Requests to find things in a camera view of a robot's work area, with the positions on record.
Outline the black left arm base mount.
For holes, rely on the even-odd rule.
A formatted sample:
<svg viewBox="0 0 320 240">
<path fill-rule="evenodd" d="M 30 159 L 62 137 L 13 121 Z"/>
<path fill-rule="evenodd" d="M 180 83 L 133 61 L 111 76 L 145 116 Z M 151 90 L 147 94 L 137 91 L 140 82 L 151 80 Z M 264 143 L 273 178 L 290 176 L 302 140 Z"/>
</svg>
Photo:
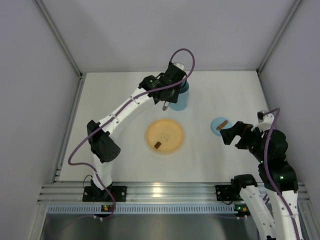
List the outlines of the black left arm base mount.
<svg viewBox="0 0 320 240">
<path fill-rule="evenodd" d="M 109 192 L 111 193 L 111 195 L 113 196 L 116 202 L 126 202 L 127 186 L 111 185 L 107 189 L 109 190 Z M 86 186 L 84 188 L 82 201 L 83 202 L 112 202 L 112 198 L 105 190 L 101 190 L 95 185 L 93 185 L 93 186 Z"/>
</svg>

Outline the aluminium front rail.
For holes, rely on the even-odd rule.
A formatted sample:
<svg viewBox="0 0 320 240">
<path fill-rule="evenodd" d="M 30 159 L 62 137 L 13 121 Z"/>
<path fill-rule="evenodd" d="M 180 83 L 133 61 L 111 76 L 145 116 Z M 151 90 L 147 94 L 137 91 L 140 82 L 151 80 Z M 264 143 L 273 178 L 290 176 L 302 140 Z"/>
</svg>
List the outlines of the aluminium front rail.
<svg viewBox="0 0 320 240">
<path fill-rule="evenodd" d="M 37 202 L 40 204 L 81 203 L 85 182 L 54 182 L 41 187 Z M 216 185 L 221 182 L 114 182 L 126 186 L 126 201 L 138 204 L 215 203 Z"/>
</svg>

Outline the aluminium frame post right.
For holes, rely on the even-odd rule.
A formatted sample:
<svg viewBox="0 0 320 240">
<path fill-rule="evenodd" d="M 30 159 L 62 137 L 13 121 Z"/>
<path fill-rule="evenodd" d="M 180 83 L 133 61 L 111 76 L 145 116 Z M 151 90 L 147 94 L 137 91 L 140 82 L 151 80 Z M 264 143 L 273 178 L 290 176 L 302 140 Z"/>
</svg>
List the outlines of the aluminium frame post right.
<svg viewBox="0 0 320 240">
<path fill-rule="evenodd" d="M 280 43 L 282 37 L 285 35 L 288 27 L 290 26 L 291 22 L 293 21 L 295 15 L 299 11 L 300 7 L 304 3 L 304 0 L 294 0 L 291 7 L 289 8 L 288 12 L 285 14 L 283 21 L 280 24 L 279 29 L 276 31 L 275 36 L 273 37 L 267 51 L 263 55 L 263 58 L 256 69 L 256 73 L 258 76 L 261 75 L 265 66 L 267 65 L 268 61 L 270 60 L 271 56 L 273 55 L 274 51 L 276 50 L 278 44 Z"/>
</svg>

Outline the aluminium frame post left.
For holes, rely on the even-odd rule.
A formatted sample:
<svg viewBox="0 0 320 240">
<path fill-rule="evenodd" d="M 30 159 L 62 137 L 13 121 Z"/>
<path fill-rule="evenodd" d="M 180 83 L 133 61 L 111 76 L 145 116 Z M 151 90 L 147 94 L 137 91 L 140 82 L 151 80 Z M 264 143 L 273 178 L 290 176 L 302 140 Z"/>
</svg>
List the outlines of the aluminium frame post left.
<svg viewBox="0 0 320 240">
<path fill-rule="evenodd" d="M 47 24 L 48 28 L 52 32 L 54 38 L 56 39 L 57 43 L 59 44 L 61 50 L 63 51 L 65 57 L 67 58 L 68 62 L 70 63 L 73 71 L 77 75 L 79 79 L 82 78 L 83 73 L 81 72 L 80 68 L 78 67 L 74 57 L 72 56 L 67 44 L 65 43 L 63 36 L 61 35 L 58 27 L 55 24 L 51 14 L 49 13 L 47 7 L 45 6 L 42 0 L 33 0 L 33 3 L 39 10 L 40 14 L 42 15 L 45 23 Z"/>
</svg>

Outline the light blue lid with strap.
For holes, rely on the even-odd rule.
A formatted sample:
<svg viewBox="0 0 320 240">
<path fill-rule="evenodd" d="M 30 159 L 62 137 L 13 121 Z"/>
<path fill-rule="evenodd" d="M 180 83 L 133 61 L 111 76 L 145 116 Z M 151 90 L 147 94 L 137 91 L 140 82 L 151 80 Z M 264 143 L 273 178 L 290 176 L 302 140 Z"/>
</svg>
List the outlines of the light blue lid with strap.
<svg viewBox="0 0 320 240">
<path fill-rule="evenodd" d="M 212 120 L 210 124 L 211 131 L 218 137 L 221 137 L 221 130 L 229 129 L 231 127 L 232 123 L 225 117 L 217 117 L 214 120 Z"/>
</svg>

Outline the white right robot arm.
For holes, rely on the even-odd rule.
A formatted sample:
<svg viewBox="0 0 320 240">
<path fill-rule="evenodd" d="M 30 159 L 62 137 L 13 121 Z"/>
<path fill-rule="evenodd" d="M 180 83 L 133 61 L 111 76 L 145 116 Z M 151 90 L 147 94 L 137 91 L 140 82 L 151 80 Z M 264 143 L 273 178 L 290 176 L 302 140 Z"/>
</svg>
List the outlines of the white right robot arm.
<svg viewBox="0 0 320 240">
<path fill-rule="evenodd" d="M 287 161 L 286 135 L 275 128 L 280 112 L 279 107 L 259 111 L 256 125 L 237 121 L 232 127 L 221 129 L 220 135 L 225 145 L 239 136 L 235 147 L 249 151 L 259 162 L 258 173 L 266 189 L 266 198 L 261 196 L 251 174 L 236 175 L 230 182 L 234 194 L 248 207 L 259 238 L 301 240 L 297 175 Z"/>
</svg>

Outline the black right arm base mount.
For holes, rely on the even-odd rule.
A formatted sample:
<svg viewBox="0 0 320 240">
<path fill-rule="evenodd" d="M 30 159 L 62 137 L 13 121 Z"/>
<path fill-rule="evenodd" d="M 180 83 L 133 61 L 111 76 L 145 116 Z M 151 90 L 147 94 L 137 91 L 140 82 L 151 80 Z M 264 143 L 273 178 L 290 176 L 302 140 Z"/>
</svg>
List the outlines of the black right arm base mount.
<svg viewBox="0 0 320 240">
<path fill-rule="evenodd" d="M 215 186 L 216 199 L 219 202 L 232 202 L 237 200 L 234 188 L 230 184 L 220 184 Z"/>
</svg>

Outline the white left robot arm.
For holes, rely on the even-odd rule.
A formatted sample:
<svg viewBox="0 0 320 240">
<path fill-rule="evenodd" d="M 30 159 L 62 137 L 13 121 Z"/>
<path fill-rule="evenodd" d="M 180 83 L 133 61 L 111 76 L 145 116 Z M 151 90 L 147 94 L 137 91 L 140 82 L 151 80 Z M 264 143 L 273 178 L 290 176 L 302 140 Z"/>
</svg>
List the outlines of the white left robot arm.
<svg viewBox="0 0 320 240">
<path fill-rule="evenodd" d="M 100 195 L 105 191 L 105 187 L 109 188 L 112 185 L 113 160 L 121 152 L 121 148 L 116 144 L 116 139 L 120 133 L 137 116 L 157 103 L 177 103 L 180 84 L 154 92 L 151 92 L 151 90 L 178 83 L 186 75 L 183 64 L 170 62 L 167 70 L 160 73 L 159 76 L 149 75 L 145 77 L 131 96 L 111 114 L 98 122 L 91 120 L 87 124 L 88 135 L 99 130 L 88 139 L 88 142 L 93 154 L 95 168 L 91 186 Z"/>
</svg>

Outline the beige round plate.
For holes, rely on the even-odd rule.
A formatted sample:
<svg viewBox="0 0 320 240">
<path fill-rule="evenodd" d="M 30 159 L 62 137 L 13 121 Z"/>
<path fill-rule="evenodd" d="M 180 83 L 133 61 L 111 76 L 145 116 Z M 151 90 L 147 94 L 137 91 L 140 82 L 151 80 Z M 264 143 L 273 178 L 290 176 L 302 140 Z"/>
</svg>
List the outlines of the beige round plate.
<svg viewBox="0 0 320 240">
<path fill-rule="evenodd" d="M 154 152 L 162 155 L 172 154 L 184 143 L 185 131 L 177 121 L 162 118 L 148 126 L 144 138 L 148 147 Z M 155 149 L 154 145 L 157 142 L 161 142 L 161 146 Z"/>
</svg>

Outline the aluminium frame post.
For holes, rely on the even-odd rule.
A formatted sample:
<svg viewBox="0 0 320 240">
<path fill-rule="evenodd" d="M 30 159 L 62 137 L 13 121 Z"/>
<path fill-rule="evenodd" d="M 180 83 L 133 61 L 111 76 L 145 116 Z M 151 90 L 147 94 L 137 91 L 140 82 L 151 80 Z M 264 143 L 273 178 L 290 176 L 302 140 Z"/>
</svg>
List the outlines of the aluminium frame post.
<svg viewBox="0 0 320 240">
<path fill-rule="evenodd" d="M 65 43 L 63 36 L 61 35 L 58 27 L 55 24 L 51 14 L 49 13 L 47 7 L 45 6 L 42 0 L 33 0 L 33 3 L 39 10 L 40 14 L 42 15 L 45 23 L 47 24 L 48 28 L 52 32 L 54 38 L 56 39 L 57 43 L 59 44 L 61 50 L 63 51 L 65 57 L 67 58 L 68 62 L 70 63 L 73 71 L 77 75 L 79 79 L 82 78 L 83 73 L 81 72 L 80 68 L 78 67 L 74 57 L 72 56 L 67 44 Z"/>
<path fill-rule="evenodd" d="M 273 55 L 274 51 L 276 50 L 278 44 L 280 43 L 282 37 L 285 35 L 288 27 L 290 26 L 291 22 L 293 21 L 295 15 L 299 11 L 300 7 L 304 3 L 304 0 L 294 0 L 291 7 L 289 8 L 288 12 L 285 14 L 283 21 L 280 24 L 279 29 L 276 31 L 275 36 L 273 37 L 267 51 L 263 55 L 263 58 L 256 69 L 256 73 L 258 76 L 261 75 L 265 66 L 267 65 L 268 61 L 270 60 L 271 56 Z"/>
</svg>

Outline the light blue cylindrical container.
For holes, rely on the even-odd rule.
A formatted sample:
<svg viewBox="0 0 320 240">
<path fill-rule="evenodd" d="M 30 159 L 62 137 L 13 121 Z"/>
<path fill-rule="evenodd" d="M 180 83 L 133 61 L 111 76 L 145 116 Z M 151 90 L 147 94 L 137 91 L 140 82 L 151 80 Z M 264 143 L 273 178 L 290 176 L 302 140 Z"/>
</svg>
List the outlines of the light blue cylindrical container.
<svg viewBox="0 0 320 240">
<path fill-rule="evenodd" d="M 173 111 L 183 111 L 188 105 L 189 99 L 189 83 L 186 81 L 182 84 L 179 90 L 179 95 L 176 103 L 171 103 L 169 107 Z"/>
</svg>

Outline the brown square chocolate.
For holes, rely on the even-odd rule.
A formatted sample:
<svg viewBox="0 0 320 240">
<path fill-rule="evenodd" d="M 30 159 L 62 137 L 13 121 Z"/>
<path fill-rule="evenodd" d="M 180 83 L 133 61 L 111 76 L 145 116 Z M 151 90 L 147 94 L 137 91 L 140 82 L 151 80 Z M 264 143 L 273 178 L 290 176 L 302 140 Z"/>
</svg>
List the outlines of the brown square chocolate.
<svg viewBox="0 0 320 240">
<path fill-rule="evenodd" d="M 154 145 L 154 148 L 155 148 L 155 149 L 158 149 L 158 148 L 161 146 L 161 144 L 162 144 L 162 143 L 158 141 L 158 142 Z"/>
</svg>

